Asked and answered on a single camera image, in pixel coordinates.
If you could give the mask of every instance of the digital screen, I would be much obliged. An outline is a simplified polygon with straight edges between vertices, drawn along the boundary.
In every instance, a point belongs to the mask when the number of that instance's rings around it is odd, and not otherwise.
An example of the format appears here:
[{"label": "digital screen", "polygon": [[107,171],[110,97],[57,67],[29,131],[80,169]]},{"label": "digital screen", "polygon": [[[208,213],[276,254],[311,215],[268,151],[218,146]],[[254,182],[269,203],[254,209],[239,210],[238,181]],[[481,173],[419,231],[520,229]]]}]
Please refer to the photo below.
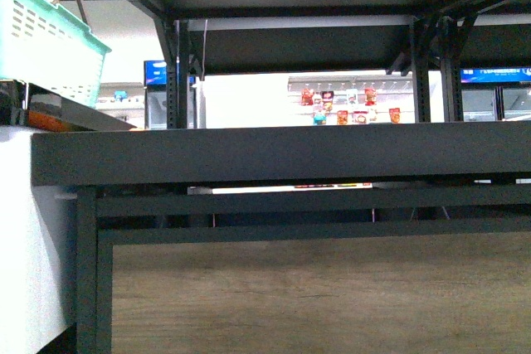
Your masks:
[{"label": "digital screen", "polygon": [[165,61],[145,61],[144,62],[144,85],[166,85],[166,62]]},{"label": "digital screen", "polygon": [[462,83],[511,83],[531,81],[531,68],[461,70]]}]

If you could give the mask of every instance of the glass door refrigerator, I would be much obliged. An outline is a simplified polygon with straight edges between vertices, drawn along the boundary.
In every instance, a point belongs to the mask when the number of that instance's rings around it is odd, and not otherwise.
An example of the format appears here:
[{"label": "glass door refrigerator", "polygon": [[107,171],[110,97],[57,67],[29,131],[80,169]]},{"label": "glass door refrigerator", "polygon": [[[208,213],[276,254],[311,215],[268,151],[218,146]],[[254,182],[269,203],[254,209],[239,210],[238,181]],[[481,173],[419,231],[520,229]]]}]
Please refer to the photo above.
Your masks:
[{"label": "glass door refrigerator", "polygon": [[531,120],[531,68],[461,71],[466,122]]}]

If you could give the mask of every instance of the wooden panel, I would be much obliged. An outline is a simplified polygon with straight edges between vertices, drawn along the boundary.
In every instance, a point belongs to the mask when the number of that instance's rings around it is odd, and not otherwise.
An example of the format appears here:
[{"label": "wooden panel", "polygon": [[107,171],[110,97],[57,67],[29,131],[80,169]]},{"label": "wooden panel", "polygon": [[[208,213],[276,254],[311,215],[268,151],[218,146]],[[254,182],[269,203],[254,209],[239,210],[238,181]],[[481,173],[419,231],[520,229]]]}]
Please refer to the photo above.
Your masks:
[{"label": "wooden panel", "polygon": [[526,352],[531,233],[114,248],[113,353]]}]

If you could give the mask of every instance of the snack package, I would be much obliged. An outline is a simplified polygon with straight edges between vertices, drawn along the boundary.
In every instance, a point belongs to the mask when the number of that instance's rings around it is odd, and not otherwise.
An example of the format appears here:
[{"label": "snack package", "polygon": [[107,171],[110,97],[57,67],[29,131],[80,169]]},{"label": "snack package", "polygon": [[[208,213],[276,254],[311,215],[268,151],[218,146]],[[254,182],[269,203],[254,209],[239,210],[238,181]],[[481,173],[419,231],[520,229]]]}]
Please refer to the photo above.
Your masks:
[{"label": "snack package", "polygon": [[389,116],[391,117],[391,122],[393,124],[399,124],[400,123],[400,109],[399,108],[391,108],[391,109],[389,109]]},{"label": "snack package", "polygon": [[376,105],[376,98],[377,94],[374,88],[368,87],[367,89],[365,89],[365,105]]},{"label": "snack package", "polygon": [[347,89],[347,104],[355,105],[358,103],[358,89]]},{"label": "snack package", "polygon": [[308,88],[302,90],[301,105],[313,105],[314,104],[314,90]]},{"label": "snack package", "polygon": [[323,98],[323,109],[326,114],[332,112],[334,108],[334,92],[333,91],[322,91],[321,97]]},{"label": "snack package", "polygon": [[368,121],[373,124],[378,121],[378,109],[376,106],[367,107]]},{"label": "snack package", "polygon": [[323,106],[323,98],[320,94],[314,95],[314,105],[320,105],[321,107]]},{"label": "snack package", "polygon": [[321,126],[326,124],[326,113],[322,109],[318,109],[314,114],[314,125]]},{"label": "snack package", "polygon": [[354,124],[368,124],[368,111],[366,109],[356,109],[353,112]]},{"label": "snack package", "polygon": [[348,111],[341,109],[338,111],[338,125],[344,126],[345,124],[348,124]]}]

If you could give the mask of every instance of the store shelf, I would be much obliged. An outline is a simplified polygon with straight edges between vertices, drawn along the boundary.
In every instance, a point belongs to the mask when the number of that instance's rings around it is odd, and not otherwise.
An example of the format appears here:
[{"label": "store shelf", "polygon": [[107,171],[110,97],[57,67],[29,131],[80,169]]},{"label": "store shelf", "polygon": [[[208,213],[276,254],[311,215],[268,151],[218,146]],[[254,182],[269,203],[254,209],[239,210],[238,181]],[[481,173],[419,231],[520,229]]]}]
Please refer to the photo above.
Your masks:
[{"label": "store shelf", "polygon": [[527,122],[43,134],[32,175],[37,186],[530,178],[529,137]]}]

